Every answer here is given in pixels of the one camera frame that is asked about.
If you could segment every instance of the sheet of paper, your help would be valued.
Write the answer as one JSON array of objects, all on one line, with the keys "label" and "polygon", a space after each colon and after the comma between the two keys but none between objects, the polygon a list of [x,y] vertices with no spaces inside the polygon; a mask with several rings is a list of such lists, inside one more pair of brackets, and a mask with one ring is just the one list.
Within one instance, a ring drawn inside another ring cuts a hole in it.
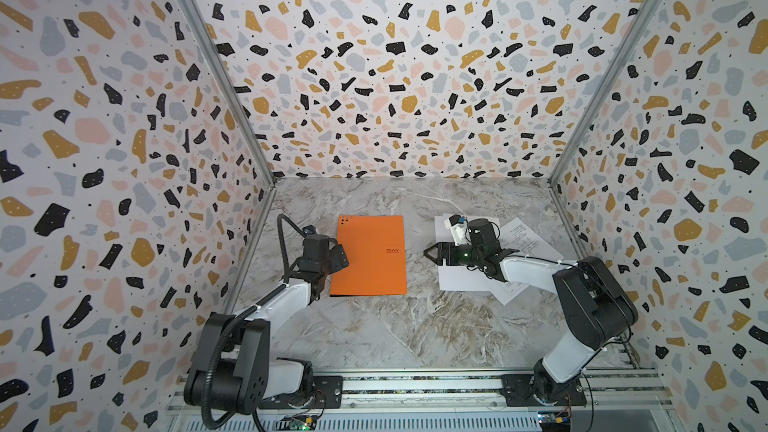
[{"label": "sheet of paper", "polygon": [[[451,233],[444,226],[446,218],[451,214],[435,217],[435,237],[437,242],[451,242],[453,239]],[[468,220],[480,218],[479,216],[468,216]],[[483,217],[499,226],[498,218]],[[563,256],[547,244],[536,232],[526,226],[522,220],[516,218],[503,227],[499,227],[499,241],[502,247],[516,248],[524,254],[535,257],[558,260]],[[466,291],[466,292],[491,292],[496,299],[506,305],[528,286],[519,282],[499,282],[485,277],[479,271],[469,271],[461,265],[438,266],[438,280],[440,290],[444,291]]]}]

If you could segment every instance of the gray marble surface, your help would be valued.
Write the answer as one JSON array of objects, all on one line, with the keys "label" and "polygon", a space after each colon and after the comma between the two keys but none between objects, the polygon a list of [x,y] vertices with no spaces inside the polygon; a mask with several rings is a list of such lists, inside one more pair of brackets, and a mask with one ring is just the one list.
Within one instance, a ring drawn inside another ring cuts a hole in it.
[{"label": "gray marble surface", "polygon": [[[318,368],[527,368],[566,330],[555,295],[528,288],[502,305],[486,292],[439,290],[437,267],[422,256],[435,242],[443,213],[520,217],[566,258],[575,258],[545,182],[507,179],[283,179],[256,247],[236,310],[271,291],[283,273],[276,217],[312,224],[336,236],[339,215],[403,216],[408,295],[329,297],[295,314],[273,332],[273,357],[312,360]],[[286,233],[288,255],[301,239]],[[591,367],[625,367],[618,348]]]}]

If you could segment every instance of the orange file folder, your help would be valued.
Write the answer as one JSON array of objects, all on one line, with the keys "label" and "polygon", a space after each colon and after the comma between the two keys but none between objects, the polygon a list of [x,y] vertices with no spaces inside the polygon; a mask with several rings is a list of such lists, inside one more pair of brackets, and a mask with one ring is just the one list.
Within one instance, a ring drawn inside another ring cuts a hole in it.
[{"label": "orange file folder", "polygon": [[402,216],[339,216],[336,239],[350,266],[331,275],[331,295],[408,293]]}]

